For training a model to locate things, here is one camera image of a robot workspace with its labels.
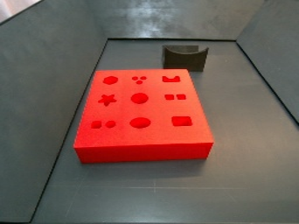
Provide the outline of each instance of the hole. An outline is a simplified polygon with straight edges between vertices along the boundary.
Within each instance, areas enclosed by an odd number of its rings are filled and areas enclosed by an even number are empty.
[[[165,99],[166,101],[172,101],[172,100],[173,100],[173,95],[172,95],[172,94],[165,94],[165,95],[164,95],[164,99]]]
[[[101,127],[101,121],[94,121],[90,123],[90,128],[92,129],[100,129]]]
[[[130,101],[137,104],[145,103],[148,101],[148,96],[142,93],[133,94],[130,97]]]
[[[116,126],[116,122],[114,121],[108,121],[105,125],[106,125],[108,128],[113,128]]]
[[[114,99],[114,95],[113,94],[110,94],[110,95],[105,95],[105,94],[102,94],[101,95],[101,99],[97,101],[98,103],[104,103],[104,105],[105,106],[108,106],[108,104],[110,103],[110,102],[116,102],[117,100]]]
[[[144,117],[137,117],[129,122],[133,128],[141,129],[149,126],[150,121]]]
[[[162,82],[180,82],[180,76],[173,76],[173,78],[168,78],[165,76],[162,76]]]
[[[192,119],[188,116],[173,116],[172,126],[192,126]]]
[[[136,83],[137,85],[142,84],[142,81],[144,81],[145,79],[146,79],[145,76],[141,76],[140,78],[137,78],[136,76],[132,77],[132,80],[134,81],[134,83]]]
[[[102,82],[104,82],[105,84],[108,84],[108,85],[112,85],[112,84],[117,83],[117,77],[114,77],[114,76],[108,76],[108,77],[102,80]]]
[[[185,94],[177,94],[176,97],[177,100],[185,100]]]

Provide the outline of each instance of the dark gray holder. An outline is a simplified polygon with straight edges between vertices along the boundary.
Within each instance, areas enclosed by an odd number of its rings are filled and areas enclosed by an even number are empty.
[[[185,68],[189,72],[201,72],[209,48],[198,52],[197,45],[164,45],[162,68]]]

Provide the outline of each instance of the gray wall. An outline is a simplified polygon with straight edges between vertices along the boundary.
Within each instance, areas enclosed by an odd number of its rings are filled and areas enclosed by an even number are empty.
[[[26,222],[106,42],[81,0],[0,26],[0,221]]]
[[[265,1],[237,43],[299,122],[297,13],[299,1]]]
[[[237,38],[262,0],[86,0],[110,38]]]

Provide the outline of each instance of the shape sorter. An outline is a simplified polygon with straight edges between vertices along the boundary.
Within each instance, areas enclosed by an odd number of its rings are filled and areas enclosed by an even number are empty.
[[[73,144],[81,163],[206,158],[212,144],[186,70],[96,71]]]

